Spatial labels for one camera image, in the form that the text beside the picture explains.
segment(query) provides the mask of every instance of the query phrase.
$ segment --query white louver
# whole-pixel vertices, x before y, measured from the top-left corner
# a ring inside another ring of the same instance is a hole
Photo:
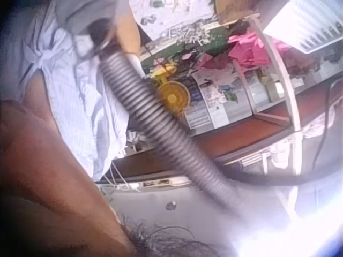
[[[343,38],[342,0],[290,0],[263,32],[308,54]]]

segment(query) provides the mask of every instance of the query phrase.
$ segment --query electrical wire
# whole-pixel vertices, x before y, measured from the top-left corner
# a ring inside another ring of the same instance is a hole
[[[109,167],[109,171],[110,171],[110,173],[111,173],[111,177],[112,177],[113,183],[114,183],[116,186],[118,186],[118,184],[117,184],[117,182],[116,182],[116,180],[114,179],[114,176],[113,176],[113,172],[112,172],[112,163],[111,163],[111,166]]]
[[[106,180],[111,186],[113,186],[115,189],[117,189],[117,185],[113,184],[113,183],[111,182],[111,180],[109,180],[109,178],[106,176],[106,174],[103,175],[103,177],[105,178],[105,180]]]
[[[317,151],[316,151],[316,155],[313,159],[313,163],[312,163],[312,171],[316,170],[316,163],[318,160],[318,157],[323,149],[323,145],[327,136],[327,131],[328,131],[328,124],[329,124],[329,109],[330,109],[330,92],[331,92],[331,88],[335,85],[337,81],[335,81],[333,84],[331,84],[327,89],[326,89],[326,93],[325,93],[325,120],[324,120],[324,132],[322,135],[322,139],[320,140],[320,143],[318,145]]]
[[[170,71],[168,71],[167,67],[166,67],[163,63],[161,63],[159,60],[157,60],[157,58],[155,57],[155,55],[152,54],[152,52],[149,50],[149,48],[146,46],[146,44],[144,44],[143,46],[144,46],[144,48],[146,49],[146,51],[150,54],[150,56],[151,56],[159,65],[161,65],[161,66],[166,70],[166,72],[169,73],[169,75],[172,75],[172,73],[171,73]]]
[[[125,184],[125,186],[126,186],[126,189],[120,188],[119,186],[118,186],[118,188],[119,188],[120,190],[122,190],[122,191],[128,191],[128,190],[130,190],[130,185],[129,185],[129,183],[126,182],[126,180],[123,178],[123,176],[122,176],[122,174],[119,172],[117,166],[116,166],[113,162],[112,162],[111,165],[113,165],[113,167],[114,167],[114,169],[116,170],[117,174],[119,175],[119,177],[122,179],[122,181],[124,182],[124,184]]]

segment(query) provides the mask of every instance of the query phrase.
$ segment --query cluttered shelf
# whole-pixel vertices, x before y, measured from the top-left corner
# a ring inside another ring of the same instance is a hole
[[[155,54],[150,52],[151,56],[142,62],[166,106],[171,111],[176,109],[174,112],[191,135],[250,117],[255,113],[251,103],[257,112],[284,103],[285,92],[275,68],[247,21],[216,27],[208,36],[206,44],[175,43]],[[309,55],[278,40],[273,43],[285,62],[296,94],[343,68],[339,51],[332,54],[338,43]]]
[[[303,125],[323,113],[325,91],[331,83],[342,75],[340,73],[326,79],[296,96]],[[342,97],[343,83],[340,82],[332,89],[330,104],[337,102]],[[266,110],[266,113],[275,115],[284,115],[286,112],[287,107],[284,103],[279,103]],[[228,162],[263,149],[289,136],[292,132],[289,127],[248,117],[234,124],[195,136],[194,139],[210,157],[221,157],[221,162]],[[167,170],[152,150],[116,159],[114,163],[119,170],[125,170],[125,177],[129,182],[145,179],[146,176],[151,179],[160,179],[164,176],[179,175],[177,171]]]

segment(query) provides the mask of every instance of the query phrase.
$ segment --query black cable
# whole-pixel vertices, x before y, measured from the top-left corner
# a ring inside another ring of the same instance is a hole
[[[143,46],[144,46],[144,48],[146,49],[146,51],[150,54],[150,56],[151,56],[159,65],[161,65],[161,66],[166,70],[166,72],[169,73],[169,75],[172,75],[172,73],[171,73],[170,71],[167,70],[167,67],[166,67],[163,63],[161,63],[159,60],[157,60],[157,58],[155,57],[155,55],[149,50],[149,48],[146,46],[146,44],[144,44]]]
[[[333,84],[331,84],[330,86],[328,86],[328,88],[326,89],[326,94],[325,94],[325,120],[324,120],[324,132],[322,135],[322,139],[320,140],[318,149],[316,151],[316,155],[314,157],[313,163],[312,163],[312,171],[316,170],[316,163],[318,160],[318,157],[323,149],[323,145],[324,145],[324,141],[326,139],[327,136],[327,130],[328,130],[328,125],[329,125],[329,110],[330,110],[330,92],[331,92],[331,88],[334,86],[335,82]]]

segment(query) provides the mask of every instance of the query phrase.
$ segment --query white cloth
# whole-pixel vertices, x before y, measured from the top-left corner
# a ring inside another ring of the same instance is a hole
[[[48,6],[16,15],[17,26],[11,24],[11,36],[2,52],[1,98],[21,102],[27,82],[41,69],[64,142],[88,175],[99,180],[125,146],[129,116],[105,86],[98,58],[78,58],[77,53],[91,48],[91,39],[72,36],[59,26],[55,11],[53,0]],[[23,24],[29,25],[27,31],[16,32]],[[144,74],[138,57],[129,59]]]
[[[327,128],[331,128],[334,123],[335,112],[334,107],[329,108],[329,122],[327,123]],[[307,124],[303,129],[302,133],[305,138],[314,138],[322,135],[325,129],[325,113],[321,114],[319,117]]]

